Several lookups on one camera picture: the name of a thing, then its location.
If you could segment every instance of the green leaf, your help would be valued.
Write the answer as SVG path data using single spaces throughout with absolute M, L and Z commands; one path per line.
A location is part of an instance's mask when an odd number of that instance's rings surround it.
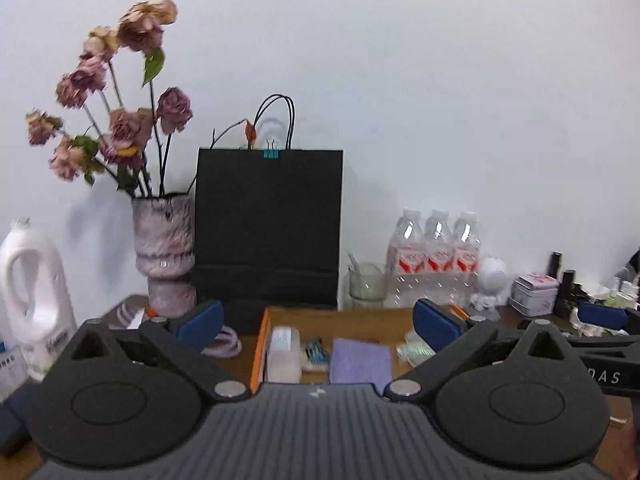
M 82 148 L 84 154 L 89 158 L 94 158 L 98 153 L 98 142 L 89 136 L 78 135 L 71 139 L 71 145 Z
M 156 48 L 151 51 L 150 54 L 145 56 L 145 78 L 142 81 L 142 86 L 146 85 L 153 78 L 155 78 L 164 65 L 164 52 L 161 48 Z
M 104 167 L 94 158 L 86 164 L 86 169 L 92 173 L 104 173 Z
M 129 170 L 126 166 L 118 166 L 118 190 L 133 193 L 138 187 L 138 173 L 140 170 Z

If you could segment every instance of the pink marbled vase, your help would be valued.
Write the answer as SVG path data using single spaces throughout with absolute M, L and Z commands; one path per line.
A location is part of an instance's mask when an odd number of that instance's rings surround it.
M 177 280 L 147 279 L 149 305 L 158 316 L 180 317 L 196 306 L 196 289 L 187 277 Z
M 148 278 L 178 278 L 191 270 L 193 202 L 188 195 L 134 198 L 136 268 Z

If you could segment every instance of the black bottle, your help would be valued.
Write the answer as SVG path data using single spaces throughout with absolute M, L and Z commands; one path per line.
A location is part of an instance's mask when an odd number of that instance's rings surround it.
M 574 291 L 575 270 L 566 270 L 562 274 L 562 283 L 558 288 L 558 295 L 554 303 L 554 315 L 558 317 L 569 317 L 571 306 L 568 300 Z
M 558 279 L 558 271 L 562 265 L 562 253 L 552 253 L 546 266 L 546 275 Z

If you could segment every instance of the white astronaut figurine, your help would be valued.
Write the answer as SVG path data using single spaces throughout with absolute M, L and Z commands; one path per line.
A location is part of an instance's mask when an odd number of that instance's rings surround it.
M 493 318 L 498 313 L 498 294 L 508 284 L 507 266 L 500 258 L 484 258 L 478 268 L 478 292 L 471 295 L 476 310 L 487 311 L 485 317 Z

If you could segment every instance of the metal screw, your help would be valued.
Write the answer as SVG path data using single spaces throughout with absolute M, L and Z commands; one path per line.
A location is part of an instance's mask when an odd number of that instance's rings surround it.
M 220 397 L 239 397 L 246 391 L 246 386 L 238 381 L 222 381 L 213 388 Z
M 410 397 L 419 393 L 422 387 L 411 379 L 398 379 L 389 385 L 389 389 L 396 395 Z

